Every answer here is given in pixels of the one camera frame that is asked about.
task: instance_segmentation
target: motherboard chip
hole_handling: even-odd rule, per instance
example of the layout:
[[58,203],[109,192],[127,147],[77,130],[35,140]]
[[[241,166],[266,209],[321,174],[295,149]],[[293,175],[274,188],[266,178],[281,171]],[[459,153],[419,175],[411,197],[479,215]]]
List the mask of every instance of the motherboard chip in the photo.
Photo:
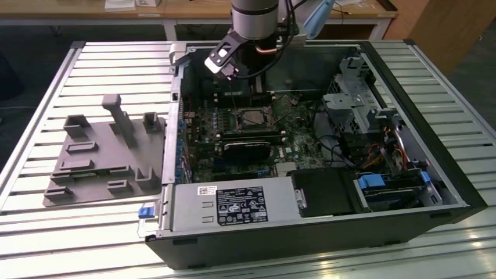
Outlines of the motherboard chip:
[[245,110],[242,112],[242,126],[243,128],[266,127],[266,116],[263,110]]

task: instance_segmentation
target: slotted metal surface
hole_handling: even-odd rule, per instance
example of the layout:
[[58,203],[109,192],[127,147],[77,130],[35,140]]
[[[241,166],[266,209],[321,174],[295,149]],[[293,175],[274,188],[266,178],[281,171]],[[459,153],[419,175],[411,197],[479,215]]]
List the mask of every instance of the slotted metal surface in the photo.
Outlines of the slotted metal surface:
[[[19,150],[21,159],[5,185],[0,278],[489,278],[495,275],[495,137],[461,95],[413,49],[401,41],[374,45],[490,204],[486,211],[458,224],[435,228],[407,244],[209,270],[171,270],[138,234],[137,212],[157,197],[61,208],[45,208],[42,204],[49,174],[66,137],[65,117],[70,113],[85,113],[91,122],[110,121],[99,100],[106,93],[121,93],[123,109],[131,118],[150,111],[169,116],[170,44],[87,43],[66,59],[67,65],[47,93],[54,95],[46,104],[47,113],[34,123],[33,137]],[[393,105],[385,90],[381,87],[379,90]],[[147,223],[151,228],[154,225],[154,221]]]

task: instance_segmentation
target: table leg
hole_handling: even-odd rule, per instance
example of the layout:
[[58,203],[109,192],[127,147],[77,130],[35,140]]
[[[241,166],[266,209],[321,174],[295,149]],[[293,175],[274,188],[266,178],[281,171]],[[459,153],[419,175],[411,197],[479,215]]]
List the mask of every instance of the table leg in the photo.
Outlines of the table leg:
[[374,26],[370,40],[378,41],[385,38],[386,31],[389,31],[391,19],[379,19],[378,24]]
[[177,19],[165,19],[165,30],[169,41],[178,41],[177,25]]

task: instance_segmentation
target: barcode sticker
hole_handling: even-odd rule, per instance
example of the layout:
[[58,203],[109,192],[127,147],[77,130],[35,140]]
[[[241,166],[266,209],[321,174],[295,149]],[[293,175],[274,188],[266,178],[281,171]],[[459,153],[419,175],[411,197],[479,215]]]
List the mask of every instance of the barcode sticker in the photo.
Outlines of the barcode sticker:
[[218,186],[202,186],[199,187],[199,196],[215,195]]

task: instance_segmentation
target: warning label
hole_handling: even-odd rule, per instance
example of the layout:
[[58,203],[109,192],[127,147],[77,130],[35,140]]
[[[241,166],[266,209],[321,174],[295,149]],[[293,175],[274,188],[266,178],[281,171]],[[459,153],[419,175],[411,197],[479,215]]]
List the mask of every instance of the warning label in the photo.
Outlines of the warning label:
[[222,226],[267,222],[263,187],[218,190],[218,223]]

